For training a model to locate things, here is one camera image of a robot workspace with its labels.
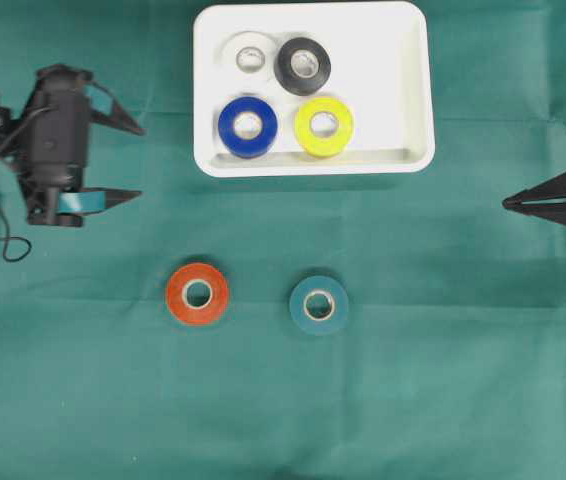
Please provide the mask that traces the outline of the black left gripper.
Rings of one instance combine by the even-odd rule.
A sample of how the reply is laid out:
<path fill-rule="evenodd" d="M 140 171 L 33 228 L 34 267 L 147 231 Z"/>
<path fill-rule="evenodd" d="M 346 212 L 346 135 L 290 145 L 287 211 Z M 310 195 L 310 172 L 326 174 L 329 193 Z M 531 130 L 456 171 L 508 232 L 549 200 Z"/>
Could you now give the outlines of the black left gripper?
<path fill-rule="evenodd" d="M 143 136 L 145 130 L 119 104 L 114 95 L 96 82 L 85 87 L 91 105 L 91 121 L 109 128 Z M 27 209 L 27 222 L 31 225 L 80 228 L 84 220 L 80 215 L 92 215 L 114 208 L 139 197 L 142 192 L 120 189 L 87 189 L 67 191 L 44 188 L 34 182 L 24 160 L 26 128 L 42 111 L 28 114 L 23 130 L 17 136 L 18 153 L 15 172 Z"/>

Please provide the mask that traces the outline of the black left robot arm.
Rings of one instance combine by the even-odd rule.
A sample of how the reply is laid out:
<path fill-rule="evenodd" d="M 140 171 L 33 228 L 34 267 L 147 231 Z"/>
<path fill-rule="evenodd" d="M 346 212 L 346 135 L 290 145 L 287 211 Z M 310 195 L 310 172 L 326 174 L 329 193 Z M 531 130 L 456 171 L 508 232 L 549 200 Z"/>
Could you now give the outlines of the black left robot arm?
<path fill-rule="evenodd" d="M 95 82 L 37 86 L 18 119 L 0 106 L 0 158 L 11 157 L 31 225 L 81 227 L 83 218 L 129 202 L 138 190 L 84 186 L 90 127 L 142 136 L 144 130 Z"/>

